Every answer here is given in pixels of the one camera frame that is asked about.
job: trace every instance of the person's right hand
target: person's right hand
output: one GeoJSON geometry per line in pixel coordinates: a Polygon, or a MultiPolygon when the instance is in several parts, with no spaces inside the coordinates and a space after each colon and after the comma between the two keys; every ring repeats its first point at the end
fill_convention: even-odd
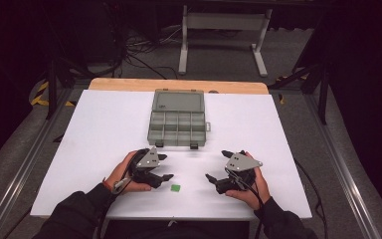
{"type": "MultiPolygon", "coordinates": [[[[254,168],[256,173],[256,180],[253,184],[253,189],[256,192],[259,192],[259,196],[262,199],[263,203],[266,203],[270,198],[269,188],[266,180],[263,178],[262,172],[259,167],[254,168]]],[[[259,199],[254,195],[251,190],[238,191],[238,190],[228,190],[225,195],[236,198],[238,200],[246,202],[253,210],[260,209],[259,199]]]]}

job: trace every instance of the metal stand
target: metal stand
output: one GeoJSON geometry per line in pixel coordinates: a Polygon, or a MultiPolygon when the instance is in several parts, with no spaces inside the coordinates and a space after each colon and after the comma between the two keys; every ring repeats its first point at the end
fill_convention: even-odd
{"type": "Polygon", "coordinates": [[[268,30],[272,10],[266,11],[266,14],[218,14],[218,13],[188,13],[187,6],[184,6],[182,16],[182,46],[179,57],[180,75],[187,72],[188,58],[188,29],[226,29],[226,30],[250,30],[259,31],[259,40],[257,44],[252,44],[252,51],[256,60],[257,67],[261,77],[266,77],[268,72],[262,58],[260,50],[265,40],[268,30]]]}

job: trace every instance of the person's left hand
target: person's left hand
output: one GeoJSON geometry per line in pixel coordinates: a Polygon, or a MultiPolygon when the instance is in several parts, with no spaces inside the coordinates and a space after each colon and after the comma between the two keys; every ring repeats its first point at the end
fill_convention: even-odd
{"type": "MultiPolygon", "coordinates": [[[[134,157],[136,153],[137,151],[130,152],[129,154],[126,155],[123,161],[117,165],[117,167],[113,170],[110,177],[108,177],[107,180],[105,181],[109,186],[113,187],[113,185],[117,181],[120,181],[123,173],[127,170],[129,162],[132,160],[132,158],[134,157]]],[[[126,173],[125,178],[129,178],[128,172],[126,173]]],[[[151,186],[148,184],[131,181],[126,186],[126,188],[122,191],[122,194],[127,192],[132,192],[132,191],[150,191],[150,190],[151,190],[151,186]]]]}

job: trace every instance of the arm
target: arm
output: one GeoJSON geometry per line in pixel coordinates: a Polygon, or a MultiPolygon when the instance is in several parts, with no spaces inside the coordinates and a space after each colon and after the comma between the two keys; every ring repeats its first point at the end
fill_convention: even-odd
{"type": "MultiPolygon", "coordinates": [[[[98,184],[89,193],[78,191],[60,202],[51,217],[33,238],[93,238],[104,209],[111,203],[110,186],[120,180],[134,155],[135,151],[130,152],[123,162],[113,170],[110,177],[104,183],[98,184]]],[[[149,190],[151,190],[149,185],[131,181],[125,187],[124,193],[149,190]]]]}
{"type": "Polygon", "coordinates": [[[305,228],[302,225],[299,217],[292,212],[283,211],[276,204],[270,196],[269,187],[263,178],[262,172],[258,167],[254,168],[254,171],[256,173],[256,182],[253,185],[253,189],[259,192],[259,196],[264,203],[263,207],[261,207],[256,195],[250,190],[229,190],[226,192],[226,195],[246,202],[265,226],[264,231],[269,238],[317,238],[311,229],[305,228]]]}

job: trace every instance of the hand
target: hand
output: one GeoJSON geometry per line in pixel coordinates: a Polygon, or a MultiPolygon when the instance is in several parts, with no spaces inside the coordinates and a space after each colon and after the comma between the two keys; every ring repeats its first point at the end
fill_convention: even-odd
{"type": "MultiPolygon", "coordinates": [[[[129,154],[126,155],[126,157],[123,159],[123,161],[117,165],[117,167],[113,170],[110,177],[107,178],[105,181],[108,185],[113,186],[115,182],[120,181],[123,173],[127,170],[129,162],[134,157],[136,151],[132,151],[129,154]]],[[[127,172],[125,175],[125,178],[129,178],[130,175],[127,172]]],[[[136,183],[134,181],[129,182],[129,184],[126,186],[126,188],[123,190],[122,194],[132,191],[150,191],[151,187],[148,184],[145,183],[136,183]]]]}
{"type": "MultiPolygon", "coordinates": [[[[253,158],[248,152],[246,152],[246,156],[253,158]]],[[[254,168],[254,172],[256,173],[256,180],[252,185],[253,189],[259,192],[259,196],[262,199],[263,203],[266,203],[270,198],[269,188],[266,180],[263,178],[262,172],[259,167],[254,168]]],[[[249,205],[253,210],[260,209],[259,199],[257,199],[256,195],[251,190],[247,191],[238,191],[238,190],[228,190],[225,195],[236,198],[238,200],[244,201],[249,205]]]]}

